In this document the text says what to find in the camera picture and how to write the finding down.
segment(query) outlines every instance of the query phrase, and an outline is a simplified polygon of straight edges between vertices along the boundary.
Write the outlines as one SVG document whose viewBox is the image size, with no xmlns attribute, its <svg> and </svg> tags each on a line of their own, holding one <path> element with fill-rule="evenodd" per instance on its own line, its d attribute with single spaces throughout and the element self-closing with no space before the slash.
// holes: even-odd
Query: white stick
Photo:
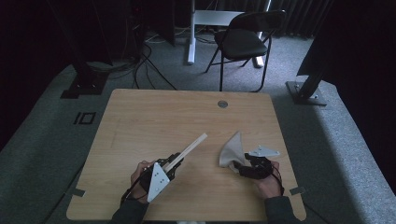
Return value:
<svg viewBox="0 0 396 224">
<path fill-rule="evenodd" d="M 200 143 L 202 143 L 207 138 L 206 133 L 203 133 L 195 141 L 193 141 L 189 146 L 184 149 L 180 155 L 178 155 L 171 163 L 169 163 L 163 170 L 168 173 L 179 161 L 181 161 L 187 154 L 189 154 L 193 149 L 195 149 Z"/>
</svg>

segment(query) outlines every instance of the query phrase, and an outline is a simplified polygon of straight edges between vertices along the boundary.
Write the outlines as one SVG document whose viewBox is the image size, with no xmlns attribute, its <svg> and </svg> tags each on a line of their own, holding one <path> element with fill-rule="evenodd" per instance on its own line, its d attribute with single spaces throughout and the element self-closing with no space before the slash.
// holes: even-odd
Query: black chair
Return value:
<svg viewBox="0 0 396 224">
<path fill-rule="evenodd" d="M 264 85 L 265 73 L 267 70 L 268 59 L 270 56 L 272 35 L 283 25 L 286 18 L 286 12 L 268 11 L 268 12 L 246 12 L 242 13 L 230 22 L 225 31 L 215 33 L 215 41 L 218 48 L 213 55 L 212 60 L 206 68 L 206 73 L 211 65 L 220 64 L 220 86 L 222 91 L 223 70 L 225 63 L 244 61 L 241 67 L 255 57 L 266 55 L 264 69 L 262 71 L 262 84 L 255 90 L 260 91 Z M 262 32 L 265 38 L 261 40 L 257 33 Z M 219 50 L 221 51 L 221 63 L 213 63 Z"/>
</svg>

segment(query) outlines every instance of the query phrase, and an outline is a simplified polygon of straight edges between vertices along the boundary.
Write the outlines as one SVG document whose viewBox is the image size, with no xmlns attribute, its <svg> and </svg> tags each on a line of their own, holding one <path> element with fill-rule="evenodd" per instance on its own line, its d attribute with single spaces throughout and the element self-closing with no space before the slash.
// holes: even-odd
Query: black curtain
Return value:
<svg viewBox="0 0 396 224">
<path fill-rule="evenodd" d="M 393 192 L 396 190 L 396 162 L 392 156 L 396 146 L 394 22 L 395 1 L 335 0 L 298 72 L 298 75 L 323 76 L 336 86 Z"/>
<path fill-rule="evenodd" d="M 128 0 L 49 1 L 58 6 L 87 62 L 139 55 Z M 52 79 L 73 60 L 47 0 L 0 1 L 0 38 L 1 150 Z"/>
</svg>

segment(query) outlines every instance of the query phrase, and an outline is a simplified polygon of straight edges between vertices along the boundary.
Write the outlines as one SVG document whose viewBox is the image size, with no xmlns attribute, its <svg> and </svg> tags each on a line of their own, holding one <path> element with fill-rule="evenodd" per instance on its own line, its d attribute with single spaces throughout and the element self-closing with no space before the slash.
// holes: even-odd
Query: chair leg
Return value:
<svg viewBox="0 0 396 224">
<path fill-rule="evenodd" d="M 209 65 L 207 66 L 207 68 L 205 70 L 205 73 L 207 73 L 207 71 L 209 71 L 209 68 L 210 68 L 210 66 L 213 63 L 213 60 L 215 60 L 216 55 L 218 55 L 218 52 L 219 52 L 219 47 L 216 49 L 215 53 L 213 54 L 212 60 L 210 60 L 210 63 L 209 63 Z"/>
<path fill-rule="evenodd" d="M 248 61 L 250 61 L 250 59 L 247 59 L 244 64 L 241 65 L 241 67 L 245 67 L 245 65 L 248 63 Z"/>
<path fill-rule="evenodd" d="M 219 91 L 222 91 L 222 80 L 224 72 L 224 56 L 221 53 L 221 65 L 220 65 L 220 88 Z"/>
<path fill-rule="evenodd" d="M 255 90 L 253 92 L 260 91 L 262 89 L 262 87 L 264 86 L 265 75 L 267 73 L 268 59 L 270 58 L 270 50 L 271 50 L 271 39 L 270 39 L 270 42 L 268 44 L 267 54 L 265 55 L 265 64 L 264 64 L 264 69 L 262 70 L 262 84 L 260 85 L 260 87 L 257 90 Z"/>
</svg>

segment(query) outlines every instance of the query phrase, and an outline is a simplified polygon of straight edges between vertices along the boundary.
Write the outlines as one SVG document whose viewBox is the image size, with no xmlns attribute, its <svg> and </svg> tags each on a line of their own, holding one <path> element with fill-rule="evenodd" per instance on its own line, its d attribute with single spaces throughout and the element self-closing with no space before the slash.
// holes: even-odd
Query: person's hand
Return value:
<svg viewBox="0 0 396 224">
<path fill-rule="evenodd" d="M 131 174 L 131 186 L 136 181 L 136 179 L 143 173 L 145 168 L 148 168 L 154 164 L 155 161 L 141 161 L 137 165 L 136 171 Z M 136 198 L 140 203 L 148 203 L 148 193 L 140 186 L 140 183 L 137 183 L 134 188 L 131 190 L 130 197 Z"/>
<path fill-rule="evenodd" d="M 275 167 L 274 175 L 279 178 L 279 172 L 278 172 L 279 162 L 271 161 L 271 163 Z M 281 187 L 279 186 L 279 183 L 272 175 L 269 175 L 268 177 L 260 180 L 254 179 L 253 182 L 257 186 L 257 189 L 259 190 L 261 197 L 264 199 L 273 198 L 282 195 L 280 191 Z"/>
</svg>

